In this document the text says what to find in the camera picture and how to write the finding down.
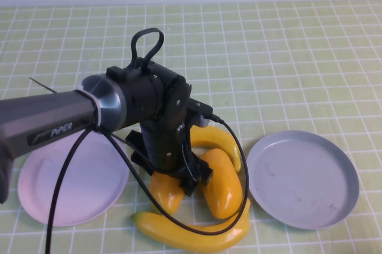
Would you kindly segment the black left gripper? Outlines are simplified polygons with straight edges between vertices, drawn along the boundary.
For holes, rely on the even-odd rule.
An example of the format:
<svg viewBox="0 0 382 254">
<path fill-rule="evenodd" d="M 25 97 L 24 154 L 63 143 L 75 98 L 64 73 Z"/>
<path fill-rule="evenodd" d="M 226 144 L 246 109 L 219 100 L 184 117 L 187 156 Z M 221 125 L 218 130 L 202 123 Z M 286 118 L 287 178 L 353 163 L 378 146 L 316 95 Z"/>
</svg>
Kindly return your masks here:
<svg viewBox="0 0 382 254">
<path fill-rule="evenodd" d="M 179 187 L 190 197 L 199 183 L 204 185 L 212 178 L 212 169 L 192 152 L 190 129 L 206 127 L 205 116 L 188 118 L 174 127 L 154 120 L 139 122 L 141 132 L 132 131 L 125 138 L 134 152 L 131 161 L 146 173 L 166 174 L 180 180 Z"/>
</svg>

